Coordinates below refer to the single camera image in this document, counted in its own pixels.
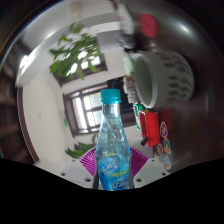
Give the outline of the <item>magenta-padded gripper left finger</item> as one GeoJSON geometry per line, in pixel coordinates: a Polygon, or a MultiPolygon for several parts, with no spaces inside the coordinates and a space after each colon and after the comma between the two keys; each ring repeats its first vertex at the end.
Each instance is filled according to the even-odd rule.
{"type": "Polygon", "coordinates": [[[60,172],[60,176],[84,188],[92,188],[97,171],[95,149],[84,153],[79,159],[72,158],[60,172]]]}

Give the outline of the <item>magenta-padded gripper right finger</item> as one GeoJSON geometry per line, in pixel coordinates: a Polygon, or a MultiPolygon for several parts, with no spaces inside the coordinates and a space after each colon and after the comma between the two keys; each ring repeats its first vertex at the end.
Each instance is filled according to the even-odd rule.
{"type": "Polygon", "coordinates": [[[157,159],[147,158],[135,148],[131,148],[131,153],[130,171],[133,188],[141,188],[169,175],[157,159]]]}

